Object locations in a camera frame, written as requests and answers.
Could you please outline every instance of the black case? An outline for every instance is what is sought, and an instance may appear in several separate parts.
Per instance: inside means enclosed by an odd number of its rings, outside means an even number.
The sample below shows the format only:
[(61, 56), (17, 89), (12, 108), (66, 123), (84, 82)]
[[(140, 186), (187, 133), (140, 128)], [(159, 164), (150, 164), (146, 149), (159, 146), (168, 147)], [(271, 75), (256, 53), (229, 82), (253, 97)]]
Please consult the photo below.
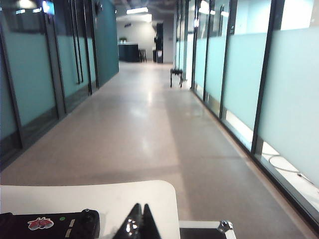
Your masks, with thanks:
[(96, 239), (100, 234), (99, 213), (0, 214), (0, 239)]

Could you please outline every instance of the glass panel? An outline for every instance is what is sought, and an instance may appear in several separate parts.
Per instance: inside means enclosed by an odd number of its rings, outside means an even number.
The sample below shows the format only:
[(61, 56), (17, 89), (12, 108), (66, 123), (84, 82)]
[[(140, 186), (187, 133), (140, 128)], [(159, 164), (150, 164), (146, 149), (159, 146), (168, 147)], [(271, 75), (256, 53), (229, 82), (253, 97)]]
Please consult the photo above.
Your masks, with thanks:
[(57, 120), (49, 49), (40, 6), (24, 9), (2, 0), (1, 24), (12, 73), (22, 134), (27, 140)]
[(195, 55), (195, 91), (202, 98), (204, 89), (205, 77), (205, 60), (206, 60), (206, 45), (207, 45), (207, 28), (209, 1), (202, 0), (198, 6), (198, 21), (196, 55)]
[[(281, 29), (272, 36), (258, 132), (268, 143), (262, 155), (267, 160), (271, 157), (273, 165), (280, 164), (283, 170), (277, 170), (317, 210), (318, 9), (318, 0), (285, 1)], [(291, 168), (301, 174), (287, 171)]]
[(13, 103), (11, 98), (11, 92), (8, 84), (8, 77), (6, 73), (6, 68), (4, 65), (3, 53), (1, 52), (1, 106), (0, 106), (0, 149), (1, 149), (1, 162), (3, 157), (11, 155), (16, 149), (20, 148), (19, 136), (17, 133), (17, 126), (14, 116)]
[(180, 0), (177, 0), (176, 7), (176, 54), (175, 54), (175, 68), (179, 68), (179, 51), (180, 51)]
[(90, 74), (91, 74), (91, 87), (92, 92), (97, 90), (97, 82), (95, 75), (95, 61), (94, 61), (94, 48), (93, 48), (93, 29), (92, 29), (92, 13), (91, 13), (91, 5), (89, 0), (84, 0), (85, 4), (85, 21), (86, 21), (86, 33), (87, 33), (87, 44), (88, 44), (88, 57), (90, 64)]
[(184, 69), (184, 48), (185, 48), (185, 1), (180, 5), (180, 37), (179, 37), (179, 64), (180, 70)]
[[(72, 111), (86, 97), (88, 97), (88, 68), (86, 60), (85, 38), (83, 33), (83, 5), (77, 1), (76, 11), (78, 19), (78, 30), (75, 24), (75, 9), (72, 3), (73, 25), (71, 15), (71, 3), (64, 0), (55, 1), (55, 17), (58, 49), (61, 62), (62, 80), (65, 94), (67, 111)], [(79, 59), (77, 34), (79, 36), (79, 47), (81, 63)]]
[[(230, 36), (227, 52), (224, 107), (232, 116), (226, 124), (247, 148), (251, 147), (257, 100), (264, 61), (271, 0), (239, 0), (235, 34)], [(239, 133), (240, 120), (249, 128)]]
[(190, 0), (188, 5), (188, 33), (187, 33), (187, 53), (186, 53), (186, 80), (191, 84), (193, 67), (193, 41), (194, 41), (194, 19), (195, 19), (195, 0)]
[(229, 0), (216, 0), (210, 17), (208, 40), (206, 94), (207, 104), (219, 115), (221, 86), (223, 81), (226, 34), (229, 16)]

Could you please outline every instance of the black device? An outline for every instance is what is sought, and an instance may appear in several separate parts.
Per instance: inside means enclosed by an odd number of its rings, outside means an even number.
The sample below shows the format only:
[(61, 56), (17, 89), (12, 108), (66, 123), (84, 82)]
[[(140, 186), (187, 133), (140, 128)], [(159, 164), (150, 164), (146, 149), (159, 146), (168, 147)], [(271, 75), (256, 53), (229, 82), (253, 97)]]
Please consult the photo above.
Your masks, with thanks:
[(161, 239), (149, 205), (136, 203), (113, 239)]
[(100, 234), (99, 213), (0, 214), (0, 239), (96, 239)]

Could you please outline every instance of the hallway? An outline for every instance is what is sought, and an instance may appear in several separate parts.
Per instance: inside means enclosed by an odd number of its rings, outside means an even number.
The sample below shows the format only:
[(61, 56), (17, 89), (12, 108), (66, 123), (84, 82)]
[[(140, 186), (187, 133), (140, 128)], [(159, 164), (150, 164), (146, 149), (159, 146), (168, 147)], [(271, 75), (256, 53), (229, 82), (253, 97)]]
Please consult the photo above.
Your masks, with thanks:
[(171, 65), (120, 72), (1, 173), (4, 185), (87, 185), (160, 179), (180, 220), (229, 219), (239, 239), (315, 238)]

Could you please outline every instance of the cable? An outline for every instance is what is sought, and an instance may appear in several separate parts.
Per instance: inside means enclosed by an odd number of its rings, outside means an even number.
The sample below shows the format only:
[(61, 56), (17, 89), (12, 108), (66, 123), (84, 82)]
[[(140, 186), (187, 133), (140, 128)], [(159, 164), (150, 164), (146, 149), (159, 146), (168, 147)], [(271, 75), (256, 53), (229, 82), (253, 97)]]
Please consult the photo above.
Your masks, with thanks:
[(289, 169), (277, 167), (276, 165), (274, 165), (274, 164), (271, 162), (271, 159), (274, 158), (274, 157), (282, 157), (280, 154), (271, 154), (271, 153), (262, 153), (262, 154), (270, 156), (270, 158), (268, 159), (268, 162), (269, 162), (274, 168), (277, 168), (277, 169), (280, 169), (280, 170), (283, 170), (283, 171), (286, 171), (286, 172), (290, 172), (290, 173), (296, 173), (299, 177), (305, 179), (308, 183), (312, 184), (315, 188), (317, 188), (317, 186), (316, 186), (312, 181), (310, 181), (308, 178), (306, 178), (300, 171), (289, 170)]
[(278, 155), (278, 154), (275, 154), (275, 155), (272, 155), (269, 159), (268, 159), (268, 162), (275, 168), (277, 169), (280, 169), (280, 170), (283, 170), (283, 171), (286, 171), (286, 172), (290, 172), (290, 173), (301, 173), (300, 171), (296, 171), (296, 170), (289, 170), (289, 169), (286, 169), (286, 168), (281, 168), (281, 167), (278, 167), (276, 165), (274, 165), (272, 162), (271, 162), (271, 159), (274, 158), (274, 157), (281, 157), (281, 155)]

